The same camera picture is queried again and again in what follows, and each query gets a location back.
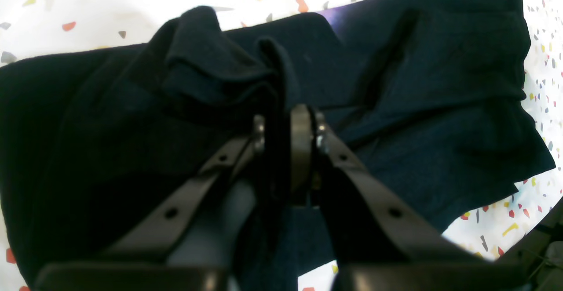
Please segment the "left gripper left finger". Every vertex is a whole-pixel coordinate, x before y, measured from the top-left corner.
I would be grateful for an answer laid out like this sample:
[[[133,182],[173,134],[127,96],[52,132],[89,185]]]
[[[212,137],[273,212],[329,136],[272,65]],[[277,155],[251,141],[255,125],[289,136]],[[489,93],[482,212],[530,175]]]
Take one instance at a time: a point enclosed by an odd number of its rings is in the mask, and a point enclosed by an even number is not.
[[[131,231],[92,261],[51,263],[39,291],[237,291],[238,235],[256,206],[241,173],[265,148],[265,119],[229,140]]]

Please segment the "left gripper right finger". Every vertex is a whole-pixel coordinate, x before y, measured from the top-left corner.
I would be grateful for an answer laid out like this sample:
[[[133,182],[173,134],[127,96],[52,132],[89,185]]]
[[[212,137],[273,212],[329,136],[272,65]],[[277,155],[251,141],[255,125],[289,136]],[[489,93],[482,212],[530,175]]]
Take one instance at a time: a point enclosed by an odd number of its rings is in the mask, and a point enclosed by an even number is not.
[[[330,129],[324,115],[304,104],[290,111],[290,202],[319,207],[328,225],[346,225],[350,192],[380,246],[366,261],[339,262],[334,291],[524,291],[516,262],[495,264],[444,239],[388,187],[373,177]]]

